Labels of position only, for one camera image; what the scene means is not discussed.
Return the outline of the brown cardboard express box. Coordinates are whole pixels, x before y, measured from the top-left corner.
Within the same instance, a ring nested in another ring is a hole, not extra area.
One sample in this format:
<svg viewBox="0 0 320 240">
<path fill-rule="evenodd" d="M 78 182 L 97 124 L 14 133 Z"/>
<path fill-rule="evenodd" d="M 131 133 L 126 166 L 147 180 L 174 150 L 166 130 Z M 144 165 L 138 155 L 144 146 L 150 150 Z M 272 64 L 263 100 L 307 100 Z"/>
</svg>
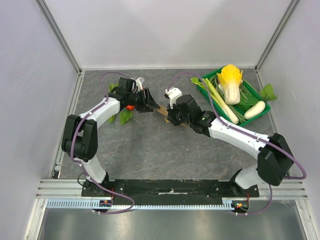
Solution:
<svg viewBox="0 0 320 240">
<path fill-rule="evenodd" d="M 164 116 L 164 119 L 167 119 L 168 111 L 167 111 L 167 109 L 166 109 L 164 106 L 160 105 L 158 109 L 155 109 L 155 111 L 158 112 L 158 113 L 160 113 L 161 115 L 163 115 L 163 116 Z"/>
</svg>

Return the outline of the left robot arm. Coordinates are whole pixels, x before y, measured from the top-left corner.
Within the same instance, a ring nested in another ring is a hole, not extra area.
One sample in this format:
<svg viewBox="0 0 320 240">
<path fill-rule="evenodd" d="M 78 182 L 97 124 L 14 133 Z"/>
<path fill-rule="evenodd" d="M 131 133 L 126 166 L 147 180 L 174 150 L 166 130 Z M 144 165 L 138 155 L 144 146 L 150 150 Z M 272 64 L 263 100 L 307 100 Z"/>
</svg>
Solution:
<svg viewBox="0 0 320 240">
<path fill-rule="evenodd" d="M 71 114 L 66 118 L 61 149 L 83 169 L 86 178 L 93 182 L 92 191 L 99 197 L 109 193 L 110 185 L 106 182 L 109 176 L 97 157 L 98 129 L 129 106 L 139 113 L 160 108 L 150 90 L 143 87 L 144 81 L 143 77 L 120 77 L 118 85 L 100 103 L 80 115 Z"/>
</svg>

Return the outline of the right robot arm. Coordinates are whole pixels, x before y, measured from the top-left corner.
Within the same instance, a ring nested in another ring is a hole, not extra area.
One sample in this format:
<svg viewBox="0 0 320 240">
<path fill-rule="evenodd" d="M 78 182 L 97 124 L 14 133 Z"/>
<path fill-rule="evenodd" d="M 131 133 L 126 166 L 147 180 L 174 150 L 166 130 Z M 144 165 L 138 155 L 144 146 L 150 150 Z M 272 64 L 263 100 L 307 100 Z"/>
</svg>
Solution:
<svg viewBox="0 0 320 240">
<path fill-rule="evenodd" d="M 257 161 L 251 167 L 240 169 L 233 175 L 229 191 L 235 197 L 242 196 L 248 188 L 267 183 L 279 186 L 293 165 L 293 161 L 272 147 L 289 152 L 284 137 L 278 133 L 273 136 L 258 134 L 226 121 L 222 123 L 212 111 L 203 111 L 189 94 L 165 94 L 169 100 L 167 120 L 174 126 L 185 124 L 195 133 L 209 138 L 225 141 L 250 154 Z"/>
</svg>

